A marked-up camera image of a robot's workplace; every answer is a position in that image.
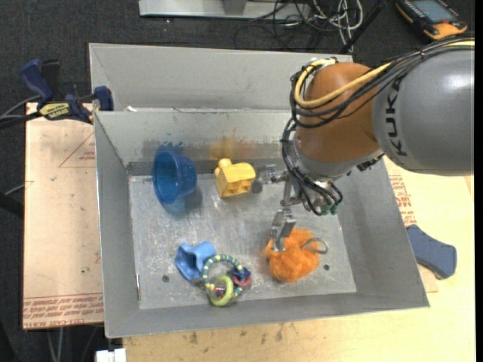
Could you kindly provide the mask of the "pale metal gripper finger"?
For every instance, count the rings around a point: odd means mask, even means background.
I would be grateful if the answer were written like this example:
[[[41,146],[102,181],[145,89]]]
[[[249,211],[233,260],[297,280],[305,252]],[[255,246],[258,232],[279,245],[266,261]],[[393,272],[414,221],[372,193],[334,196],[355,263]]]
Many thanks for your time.
[[[285,226],[285,215],[282,209],[277,210],[271,225],[272,249],[284,249],[283,228]]]
[[[279,250],[285,250],[285,239],[288,238],[297,223],[297,219],[293,217],[285,217],[281,226],[279,235]]]

